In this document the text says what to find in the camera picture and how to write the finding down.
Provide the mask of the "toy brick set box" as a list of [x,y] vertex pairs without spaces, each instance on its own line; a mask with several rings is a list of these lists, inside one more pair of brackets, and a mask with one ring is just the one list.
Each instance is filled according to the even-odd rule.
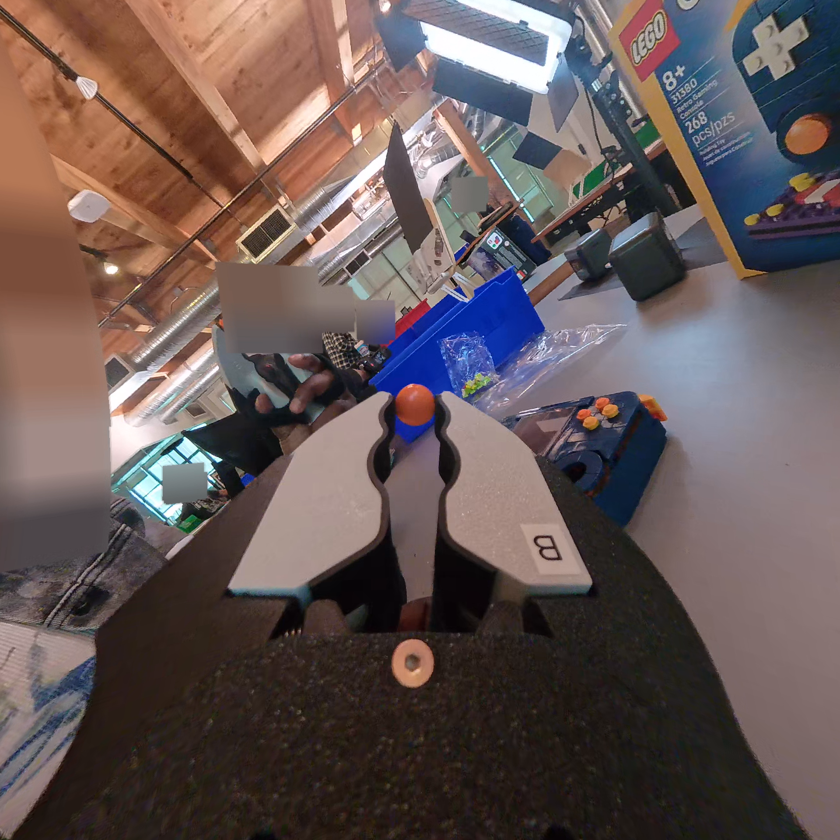
[[839,2],[625,2],[609,38],[740,279],[838,260]]

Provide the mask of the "small bag of blue bricks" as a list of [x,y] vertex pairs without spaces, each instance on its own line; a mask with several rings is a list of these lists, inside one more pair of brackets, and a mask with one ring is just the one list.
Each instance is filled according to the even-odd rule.
[[497,367],[484,337],[462,332],[438,343],[452,391],[466,401],[499,382]]

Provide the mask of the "black flag panel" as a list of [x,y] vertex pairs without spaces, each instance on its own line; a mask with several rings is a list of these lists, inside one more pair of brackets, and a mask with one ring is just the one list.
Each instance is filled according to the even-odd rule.
[[396,121],[392,122],[392,132],[383,167],[383,180],[401,225],[402,235],[413,256],[433,231],[433,222],[420,193],[401,127]]

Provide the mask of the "small grey hard case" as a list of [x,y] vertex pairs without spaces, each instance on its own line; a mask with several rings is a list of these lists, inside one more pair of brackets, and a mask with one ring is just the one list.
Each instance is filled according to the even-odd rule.
[[582,282],[601,280],[609,271],[613,239],[605,227],[581,236],[563,252],[573,273]]

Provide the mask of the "blue brick-built toy console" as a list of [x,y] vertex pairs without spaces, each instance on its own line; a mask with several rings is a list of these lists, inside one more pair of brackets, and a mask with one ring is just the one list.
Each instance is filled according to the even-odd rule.
[[624,528],[664,452],[665,421],[651,395],[617,392],[535,407],[502,424]]

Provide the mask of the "black light stand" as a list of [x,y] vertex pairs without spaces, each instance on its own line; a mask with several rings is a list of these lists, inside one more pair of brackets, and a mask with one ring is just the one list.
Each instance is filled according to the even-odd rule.
[[675,214],[679,209],[676,200],[658,177],[628,122],[633,113],[622,94],[617,71],[614,70],[606,81],[601,81],[604,69],[612,61],[612,54],[606,54],[600,61],[593,59],[592,48],[585,35],[585,21],[575,7],[572,9],[574,22],[564,56],[573,76],[581,83],[587,102],[600,113],[609,133],[617,141],[618,148],[631,166],[631,173],[636,176],[647,198],[663,216]]

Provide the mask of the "white ceiling air vent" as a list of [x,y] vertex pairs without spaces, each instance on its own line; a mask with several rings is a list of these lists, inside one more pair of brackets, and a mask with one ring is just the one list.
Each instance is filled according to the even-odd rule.
[[308,237],[309,234],[278,203],[236,240],[238,261],[252,265],[277,265],[295,247],[308,245]]

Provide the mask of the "rounded wooden board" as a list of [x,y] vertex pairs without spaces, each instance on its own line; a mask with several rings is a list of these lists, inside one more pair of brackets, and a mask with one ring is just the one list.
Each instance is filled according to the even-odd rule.
[[423,199],[423,204],[432,225],[432,231],[425,237],[421,247],[423,258],[434,279],[451,280],[457,270],[457,259],[435,204],[428,198]]

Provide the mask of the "dark green hard case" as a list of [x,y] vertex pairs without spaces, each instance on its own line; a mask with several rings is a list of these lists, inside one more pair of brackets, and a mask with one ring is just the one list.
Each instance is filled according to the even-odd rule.
[[635,302],[671,288],[687,273],[686,262],[659,211],[646,214],[614,238],[609,262]]

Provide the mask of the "white ceiling access point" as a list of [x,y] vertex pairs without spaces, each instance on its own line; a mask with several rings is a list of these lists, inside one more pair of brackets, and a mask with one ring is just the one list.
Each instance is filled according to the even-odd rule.
[[79,190],[67,203],[69,215],[84,224],[93,224],[104,218],[112,209],[111,202],[99,192]]

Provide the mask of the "silver air duct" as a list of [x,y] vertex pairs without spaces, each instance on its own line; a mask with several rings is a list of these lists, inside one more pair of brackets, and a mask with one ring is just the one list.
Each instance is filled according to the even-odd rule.
[[[339,178],[316,189],[297,205],[282,206],[310,235],[345,200],[344,192],[352,180],[352,175]],[[137,350],[108,357],[109,408],[114,411],[124,404],[153,373],[205,329],[219,311],[219,289],[213,276],[198,292],[187,296],[168,318],[153,327]]]

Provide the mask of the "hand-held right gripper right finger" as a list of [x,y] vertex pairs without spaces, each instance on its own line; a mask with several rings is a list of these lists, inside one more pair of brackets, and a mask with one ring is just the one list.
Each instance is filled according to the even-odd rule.
[[531,449],[452,392],[437,406],[444,543],[489,574],[489,597],[588,594],[592,577]]

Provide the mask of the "blue printed cloth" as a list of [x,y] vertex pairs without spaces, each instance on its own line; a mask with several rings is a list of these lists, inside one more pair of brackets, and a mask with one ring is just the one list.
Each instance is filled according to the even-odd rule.
[[2,621],[2,811],[33,804],[76,737],[96,671],[93,636]]

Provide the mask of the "person's denim pants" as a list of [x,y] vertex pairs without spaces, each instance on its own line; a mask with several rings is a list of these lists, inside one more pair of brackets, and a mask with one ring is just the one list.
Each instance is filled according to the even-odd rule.
[[93,636],[166,566],[140,511],[113,496],[106,547],[90,556],[1,575],[1,619],[49,631]]

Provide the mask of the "orange toy bolt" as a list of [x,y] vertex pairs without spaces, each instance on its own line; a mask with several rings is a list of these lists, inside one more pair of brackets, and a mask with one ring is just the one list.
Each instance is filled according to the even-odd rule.
[[405,385],[395,396],[395,416],[404,425],[426,425],[434,419],[435,413],[435,394],[424,385]]

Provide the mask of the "studio light panel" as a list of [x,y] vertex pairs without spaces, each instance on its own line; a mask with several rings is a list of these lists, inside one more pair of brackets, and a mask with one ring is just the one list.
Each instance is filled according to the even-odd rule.
[[375,29],[394,70],[424,52],[432,90],[525,127],[563,64],[571,2],[372,2]]

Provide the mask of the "person's left hand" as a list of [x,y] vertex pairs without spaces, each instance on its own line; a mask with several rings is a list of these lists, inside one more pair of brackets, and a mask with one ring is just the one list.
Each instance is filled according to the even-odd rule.
[[[310,374],[305,381],[299,384],[295,395],[290,399],[288,405],[291,414],[296,418],[305,417],[306,411],[311,404],[318,403],[322,397],[329,392],[333,392],[335,386],[343,383],[316,355],[310,353],[294,353],[289,356],[288,363],[290,367],[306,371]],[[335,396],[328,403],[328,405],[322,408],[318,417],[310,422],[309,426],[311,431],[321,428],[341,414],[348,412],[356,405],[354,397],[345,387],[340,395]]]

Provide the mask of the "clear empty plastic bag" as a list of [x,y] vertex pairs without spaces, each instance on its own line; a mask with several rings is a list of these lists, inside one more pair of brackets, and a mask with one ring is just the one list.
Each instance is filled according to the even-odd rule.
[[473,404],[492,417],[510,414],[514,404],[539,385],[567,371],[594,348],[615,344],[627,330],[625,323],[606,323],[540,332],[502,363],[497,382],[475,397]]

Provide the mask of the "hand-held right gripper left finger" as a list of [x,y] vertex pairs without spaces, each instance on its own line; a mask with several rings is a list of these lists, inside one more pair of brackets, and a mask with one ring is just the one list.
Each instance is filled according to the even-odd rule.
[[393,414],[393,395],[377,392],[296,449],[227,584],[231,595],[314,601],[383,545]]

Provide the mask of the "blue plastic bin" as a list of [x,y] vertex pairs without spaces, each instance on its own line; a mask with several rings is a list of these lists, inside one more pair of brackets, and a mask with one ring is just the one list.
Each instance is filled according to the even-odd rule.
[[491,369],[478,371],[492,376],[543,331],[543,321],[528,293],[508,269],[480,286],[468,301],[449,297],[433,306],[389,346],[391,357],[372,383],[377,390],[393,395],[406,385],[420,384],[434,394],[452,391],[462,396],[462,384],[452,385],[450,380],[441,342],[477,334],[492,362]]

